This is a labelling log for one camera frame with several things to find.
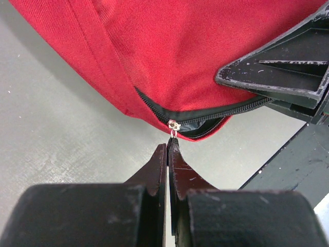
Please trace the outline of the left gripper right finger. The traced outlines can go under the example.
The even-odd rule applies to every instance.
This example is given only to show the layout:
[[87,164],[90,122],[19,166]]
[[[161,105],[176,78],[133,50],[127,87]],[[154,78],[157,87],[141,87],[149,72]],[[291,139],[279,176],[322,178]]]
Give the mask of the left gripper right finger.
[[171,231],[176,246],[328,246],[307,199],[283,190],[219,190],[167,145]]

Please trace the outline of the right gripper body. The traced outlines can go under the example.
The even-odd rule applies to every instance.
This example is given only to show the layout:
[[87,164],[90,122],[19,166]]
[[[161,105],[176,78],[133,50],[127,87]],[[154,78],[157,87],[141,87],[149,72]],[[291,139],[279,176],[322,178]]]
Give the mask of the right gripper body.
[[328,126],[328,86],[324,91],[322,99],[314,109],[284,101],[274,101],[267,106],[286,116],[305,121],[309,124]]

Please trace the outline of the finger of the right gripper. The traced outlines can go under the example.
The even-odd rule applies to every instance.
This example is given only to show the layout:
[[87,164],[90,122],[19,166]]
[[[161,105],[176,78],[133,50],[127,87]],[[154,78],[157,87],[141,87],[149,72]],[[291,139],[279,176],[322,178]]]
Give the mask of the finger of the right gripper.
[[328,87],[328,3],[261,48],[219,69],[218,84],[315,109]]

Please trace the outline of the red student backpack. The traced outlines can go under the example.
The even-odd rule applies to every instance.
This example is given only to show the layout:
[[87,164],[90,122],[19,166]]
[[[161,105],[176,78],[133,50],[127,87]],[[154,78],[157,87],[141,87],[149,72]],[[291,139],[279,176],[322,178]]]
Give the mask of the red student backpack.
[[324,1],[12,1],[89,85],[123,114],[205,139],[263,96],[215,82],[226,64]]

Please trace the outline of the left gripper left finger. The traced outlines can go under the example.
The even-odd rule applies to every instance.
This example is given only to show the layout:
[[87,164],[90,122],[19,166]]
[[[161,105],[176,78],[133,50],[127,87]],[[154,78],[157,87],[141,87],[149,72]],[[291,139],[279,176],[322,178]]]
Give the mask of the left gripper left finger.
[[38,184],[19,198],[1,246],[164,246],[167,147],[124,183]]

